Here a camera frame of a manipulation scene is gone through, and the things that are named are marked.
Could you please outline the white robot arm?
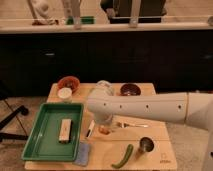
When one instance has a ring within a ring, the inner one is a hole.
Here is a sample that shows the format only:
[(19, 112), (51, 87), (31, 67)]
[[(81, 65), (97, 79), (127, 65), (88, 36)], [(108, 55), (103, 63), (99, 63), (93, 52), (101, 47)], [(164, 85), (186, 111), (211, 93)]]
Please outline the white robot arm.
[(209, 132), (202, 171), (213, 171), (213, 94), (169, 93), (151, 96), (113, 96), (93, 90), (87, 108), (98, 122), (105, 115), (149, 119), (203, 129)]

